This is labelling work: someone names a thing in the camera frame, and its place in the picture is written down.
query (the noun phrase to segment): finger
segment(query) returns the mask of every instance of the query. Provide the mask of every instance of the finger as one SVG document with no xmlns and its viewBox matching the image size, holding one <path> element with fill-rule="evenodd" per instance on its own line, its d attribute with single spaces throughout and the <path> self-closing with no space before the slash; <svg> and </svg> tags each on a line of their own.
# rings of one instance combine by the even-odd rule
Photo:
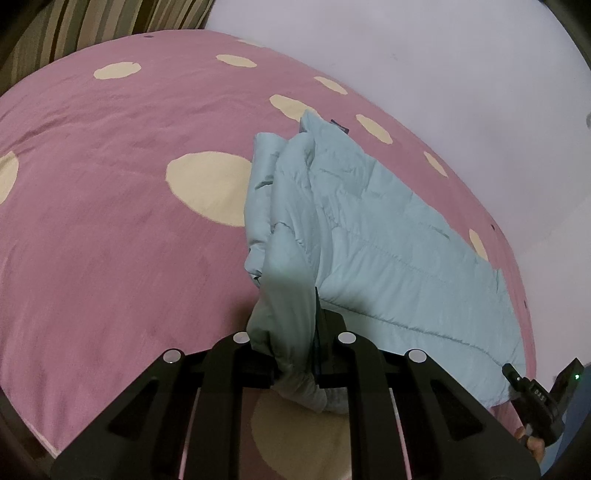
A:
<svg viewBox="0 0 591 480">
<path fill-rule="evenodd" d="M 519 427 L 516 431 L 515 431 L 515 438 L 517 440 L 519 440 L 521 437 L 523 437 L 523 435 L 525 435 L 525 427 Z"/>
<path fill-rule="evenodd" d="M 542 439 L 530 437 L 527 440 L 527 448 L 530 450 L 538 463 L 541 463 L 545 454 L 545 443 Z"/>
</svg>

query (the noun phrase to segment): pink bedspread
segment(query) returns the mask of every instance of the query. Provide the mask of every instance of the pink bedspread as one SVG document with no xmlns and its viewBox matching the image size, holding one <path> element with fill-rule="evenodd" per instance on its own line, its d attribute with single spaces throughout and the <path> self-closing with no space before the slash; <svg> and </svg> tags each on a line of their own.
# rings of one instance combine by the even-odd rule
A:
<svg viewBox="0 0 591 480">
<path fill-rule="evenodd" d="M 466 242 L 478 234 L 533 375 L 525 293 L 499 226 L 428 146 L 321 75 L 227 35 L 163 31 L 74 53 L 0 98 L 0 385 L 50 448 L 165 349 L 201 351 L 244 327 L 258 294 L 239 213 L 252 139 L 293 136 L 299 102 L 350 128 Z M 202 152 L 231 155 L 171 164 Z M 187 170 L 173 178 L 169 164 Z M 264 431 L 250 424 L 255 403 L 247 395 L 243 478 L 297 480 L 253 440 Z"/>
</svg>

